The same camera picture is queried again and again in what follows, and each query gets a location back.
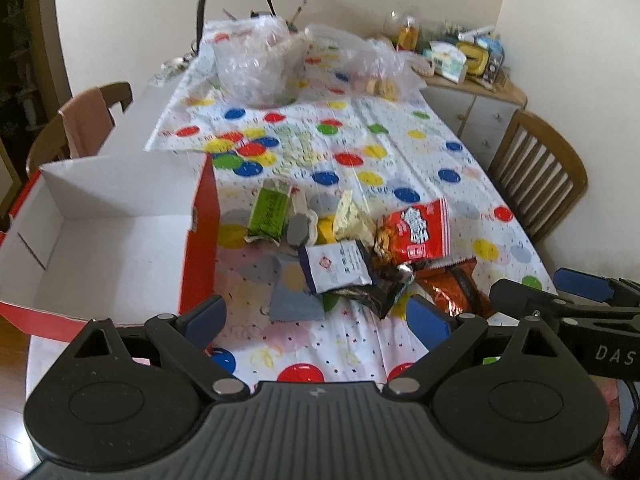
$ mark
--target cabinet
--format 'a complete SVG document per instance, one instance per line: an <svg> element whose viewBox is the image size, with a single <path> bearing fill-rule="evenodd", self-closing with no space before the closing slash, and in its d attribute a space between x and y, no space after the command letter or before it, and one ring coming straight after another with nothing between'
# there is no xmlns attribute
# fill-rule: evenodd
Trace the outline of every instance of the cabinet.
<svg viewBox="0 0 640 480"><path fill-rule="evenodd" d="M422 95L442 121L487 170L511 117L527 105L523 92L509 83L491 92L473 82L456 85L439 76L427 79Z"/></svg>

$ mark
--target lamp neck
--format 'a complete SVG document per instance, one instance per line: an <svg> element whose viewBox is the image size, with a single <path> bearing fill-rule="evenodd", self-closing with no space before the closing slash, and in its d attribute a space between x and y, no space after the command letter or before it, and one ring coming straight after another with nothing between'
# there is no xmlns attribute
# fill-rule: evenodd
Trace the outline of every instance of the lamp neck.
<svg viewBox="0 0 640 480"><path fill-rule="evenodd" d="M202 40L202 31L204 29L204 7L207 0L198 0L198 11L196 14L196 56L200 52L200 41Z"/></svg>

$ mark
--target green snack package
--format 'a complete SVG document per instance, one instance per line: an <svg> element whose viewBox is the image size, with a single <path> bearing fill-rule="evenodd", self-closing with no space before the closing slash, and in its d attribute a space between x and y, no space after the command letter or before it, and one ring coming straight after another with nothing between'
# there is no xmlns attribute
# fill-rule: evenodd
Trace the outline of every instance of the green snack package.
<svg viewBox="0 0 640 480"><path fill-rule="evenodd" d="M289 198L293 186L282 178L267 178L262 184L258 198L249 217L244 239L273 241L280 245L289 211Z"/></svg>

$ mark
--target white logo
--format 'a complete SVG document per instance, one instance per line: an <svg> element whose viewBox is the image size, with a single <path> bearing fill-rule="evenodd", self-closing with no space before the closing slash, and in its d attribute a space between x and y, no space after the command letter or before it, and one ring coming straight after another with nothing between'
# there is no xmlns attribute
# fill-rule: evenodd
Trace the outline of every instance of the white logo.
<svg viewBox="0 0 640 480"><path fill-rule="evenodd" d="M319 386L315 390L309 390L309 395L314 396L316 399L322 397L327 393L327 390L325 390L324 388L320 388Z"/></svg>
<svg viewBox="0 0 640 480"><path fill-rule="evenodd" d="M420 210L410 207L402 213L401 218L409 226L412 244L423 244L429 241L427 221L420 216Z"/></svg>

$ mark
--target gray ridged panel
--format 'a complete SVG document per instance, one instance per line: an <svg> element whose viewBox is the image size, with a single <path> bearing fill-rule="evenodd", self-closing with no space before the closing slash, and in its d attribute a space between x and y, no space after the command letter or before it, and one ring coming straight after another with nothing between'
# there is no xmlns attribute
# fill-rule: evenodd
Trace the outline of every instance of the gray ridged panel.
<svg viewBox="0 0 640 480"><path fill-rule="evenodd" d="M155 463L85 473L44 463L29 480L604 480L580 463L527 473L476 461L434 428L423 407L382 397L374 383L263 383L213 408L197 434Z"/></svg>

